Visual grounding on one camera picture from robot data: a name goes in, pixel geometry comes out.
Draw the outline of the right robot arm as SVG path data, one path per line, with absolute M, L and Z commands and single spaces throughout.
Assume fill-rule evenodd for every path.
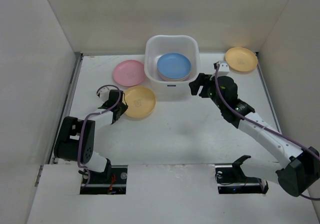
M 259 116 L 253 107 L 238 97 L 238 86 L 231 77 L 200 73 L 189 83 L 193 96 L 209 98 L 222 117 L 236 129 L 247 134 L 265 148 L 275 164 L 250 165 L 252 157 L 243 155 L 232 163 L 232 177 L 239 182 L 248 177 L 279 184 L 293 197 L 302 196 L 320 178 L 320 153 L 283 136 Z

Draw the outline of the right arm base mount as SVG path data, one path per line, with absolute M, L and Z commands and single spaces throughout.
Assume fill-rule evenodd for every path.
M 250 155 L 243 155 L 233 163 L 215 164 L 214 179 L 217 183 L 217 190 L 220 195 L 235 194 L 262 194 L 269 190 L 266 180 L 257 177 L 245 176 L 241 165 L 251 159 Z

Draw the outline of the blue plate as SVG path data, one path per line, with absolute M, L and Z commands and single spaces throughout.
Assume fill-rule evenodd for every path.
M 180 53 L 167 53 L 157 61 L 159 74 L 167 79 L 180 80 L 187 77 L 192 70 L 190 60 Z

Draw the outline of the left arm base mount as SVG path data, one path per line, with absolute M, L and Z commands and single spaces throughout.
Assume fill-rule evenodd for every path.
M 90 179 L 88 181 L 88 173 L 85 171 L 80 186 L 80 195 L 125 195 L 127 191 L 127 165 L 113 165 L 107 176 L 101 173 L 89 171 Z

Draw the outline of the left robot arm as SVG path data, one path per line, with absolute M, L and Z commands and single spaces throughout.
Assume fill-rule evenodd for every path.
M 99 129 L 115 124 L 128 109 L 123 102 L 124 92 L 112 89 L 108 99 L 84 119 L 67 116 L 63 119 L 55 145 L 54 156 L 65 161 L 73 161 L 84 175 L 96 176 L 107 182 L 112 178 L 111 161 L 94 150 L 95 134 Z

